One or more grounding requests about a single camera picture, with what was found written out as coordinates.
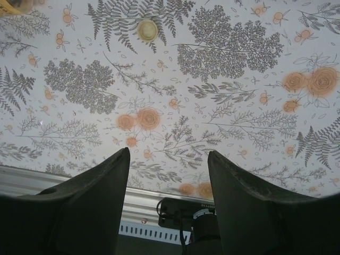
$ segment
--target fern illustration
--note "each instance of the fern illustration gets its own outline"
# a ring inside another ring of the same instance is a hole
[[[147,178],[150,180],[158,178],[162,182],[172,181],[175,183],[182,181],[182,178],[175,172],[162,173],[164,170],[159,164],[146,165],[144,162],[132,161],[130,163],[130,169],[135,170],[140,178]]]
[[[235,113],[229,110],[228,116]],[[213,120],[219,118],[219,114],[215,111],[210,114],[211,120],[206,124],[213,124],[218,127],[218,134],[224,139],[244,140],[248,138],[253,142],[255,148],[266,151],[269,150],[275,134],[280,134],[284,138],[292,138],[295,136],[296,115],[282,113],[281,110],[268,110],[258,116],[254,116],[254,112],[246,111],[234,114],[229,124],[213,123]]]
[[[296,157],[305,151],[305,166],[312,156],[316,156],[319,162],[331,169],[329,157],[335,157],[335,160],[340,159],[340,117],[330,126],[319,131],[314,131],[310,126],[308,134],[304,137],[302,132],[299,132],[297,140],[299,146]]]
[[[102,144],[96,124],[86,124],[80,120],[65,122],[62,126],[56,123],[40,125],[35,116],[28,116],[19,123],[21,129],[19,137],[30,138],[37,149],[66,150],[67,154],[75,159],[85,157],[85,145],[96,147]]]
[[[144,189],[144,184],[134,175],[129,175],[127,186],[130,188]]]
[[[326,176],[326,170],[319,167],[318,169],[306,172],[303,167],[299,167],[293,172],[290,171],[288,166],[283,166],[281,170],[271,172],[270,169],[273,166],[272,163],[265,164],[261,168],[252,168],[248,172],[269,181],[278,182],[280,186],[288,188],[288,181],[294,181],[299,183],[308,183],[311,178],[318,180]]]
[[[30,90],[33,89],[36,79],[24,77],[23,74],[17,74],[14,70],[12,71],[11,77],[6,67],[4,75],[0,68],[0,108],[14,116],[12,105],[21,111],[18,99],[26,105],[24,94],[30,95]]]
[[[183,16],[188,17],[194,2],[187,0],[98,0],[97,9],[88,4],[88,15],[93,21],[95,39],[102,29],[105,43],[110,51],[110,40],[117,36],[118,41],[137,54],[130,42],[131,31],[135,31],[143,19],[153,20],[158,28],[158,38],[166,45],[164,29],[167,28],[176,37],[175,20],[183,24]],[[154,42],[147,42],[154,53]]]
[[[7,50],[14,48],[15,57],[18,57],[24,50],[37,48],[25,43],[23,37],[30,39],[35,35],[49,35],[49,18],[37,10],[25,15],[0,17],[0,31],[5,31],[0,39],[0,55],[5,56]]]
[[[18,147],[13,143],[0,142],[0,156],[22,160],[25,158],[36,159],[42,155],[42,151],[34,150],[28,146]]]
[[[111,62],[108,57],[105,55],[106,59],[110,62],[110,64],[117,70],[117,77],[120,78],[120,81],[129,86],[131,83],[135,84],[136,89],[141,93],[144,92],[144,87],[151,88],[156,94],[162,96],[164,93],[168,96],[172,96],[176,94],[176,88],[173,85],[170,86],[159,86],[157,85],[158,79],[146,80],[147,74],[146,72],[142,72],[141,74],[133,74],[130,70],[133,68],[133,64],[120,64]]]
[[[201,7],[196,10],[189,30],[196,44],[178,44],[178,64],[183,74],[193,78],[239,78],[244,68],[263,73],[277,65],[283,45],[280,33],[264,38],[266,28],[260,21],[248,21],[244,26],[229,23],[223,7],[215,5],[213,10]]]
[[[300,11],[302,16],[299,21],[307,28],[320,30],[322,27],[340,35],[340,4],[324,3],[318,6],[318,12],[307,13]]]
[[[82,104],[90,113],[110,114],[116,107],[118,96],[106,90],[114,83],[112,70],[95,60],[86,68],[65,59],[59,67],[52,61],[44,68],[46,84],[53,90],[66,91],[66,98]]]
[[[5,52],[11,48],[15,48],[14,56],[18,57],[23,51],[28,50],[30,48],[37,47],[29,44],[25,44],[21,41],[21,37],[16,36],[13,33],[5,33],[3,39],[0,39],[0,55],[5,56]]]
[[[65,177],[72,177],[71,174],[68,174],[64,171],[64,167],[60,166],[60,165],[56,165],[56,164],[50,164],[48,163],[46,166],[46,173],[49,174],[55,174],[55,175],[61,175],[61,176],[65,176]]]
[[[222,85],[216,86],[212,83],[206,83],[201,86],[188,87],[189,93],[195,94],[196,98],[206,98],[211,95],[211,99],[214,100],[218,105],[224,104],[230,100],[235,103],[248,101],[255,97],[255,91],[253,90],[244,90],[243,84],[234,81],[230,82],[222,82]]]
[[[192,135],[192,129],[188,125],[189,118],[181,116],[180,120],[174,124],[171,133],[165,135],[164,148],[154,152],[162,152],[164,155],[187,168],[197,169],[203,162],[203,155],[208,156],[213,149],[207,147],[218,145],[221,140],[215,133],[206,130],[197,139]]]
[[[84,172],[90,168],[93,168],[95,166],[97,166],[98,163],[96,162],[96,160],[92,160],[90,163],[87,163],[87,162],[82,162],[82,163],[74,163],[74,162],[67,162],[66,166],[69,168],[69,169],[76,169],[78,172]]]

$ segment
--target orange rose illustration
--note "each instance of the orange rose illustration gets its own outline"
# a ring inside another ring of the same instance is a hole
[[[313,95],[326,95],[336,87],[337,73],[334,68],[317,69],[309,82],[308,89]]]
[[[137,114],[137,119],[141,128],[146,130],[155,129],[160,122],[160,117],[158,113],[156,112],[156,110],[151,108],[140,110]]]
[[[138,141],[135,137],[129,137],[126,140],[126,145],[131,148],[131,147],[137,146],[137,142]]]
[[[180,186],[180,193],[182,195],[190,196],[190,195],[194,194],[195,191],[196,191],[196,188],[189,183],[185,183],[185,184],[182,184]]]
[[[198,186],[198,193],[202,198],[211,199],[213,198],[213,190],[210,182],[201,183]]]
[[[117,126],[122,130],[130,130],[135,126],[135,120],[130,115],[122,115],[117,119]]]
[[[301,73],[291,73],[283,81],[283,85],[288,91],[302,89],[307,84],[308,80]]]

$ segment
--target orange berry illustration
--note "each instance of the orange berry illustration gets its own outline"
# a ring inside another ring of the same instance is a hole
[[[58,45],[62,45],[63,44],[63,40],[62,39],[57,39],[57,44]]]
[[[274,15],[274,19],[280,21],[283,18],[283,14],[281,12],[277,12]]]
[[[301,33],[301,37],[303,39],[307,39],[310,37],[310,32],[308,30],[304,30],[302,33]]]
[[[70,13],[71,13],[70,10],[67,9],[67,8],[65,8],[63,12],[64,12],[65,15],[70,15]]]
[[[296,41],[297,43],[298,43],[299,41],[301,41],[301,36],[296,36],[295,39],[294,39],[294,41]]]
[[[145,152],[144,158],[151,158],[151,153],[149,151]]]
[[[33,59],[30,59],[30,64],[31,65],[36,65],[37,64],[37,61],[33,58]]]
[[[51,99],[52,99],[52,95],[51,95],[51,94],[45,94],[45,97],[46,97],[48,100],[51,100]]]
[[[63,21],[64,21],[65,23],[71,23],[72,17],[69,16],[69,15],[65,15],[65,16],[63,17]]]
[[[265,104],[268,101],[266,97],[261,97],[260,102]]]
[[[278,24],[280,24],[280,20],[278,20],[278,19],[273,19],[273,23],[274,23],[275,25],[278,25]]]

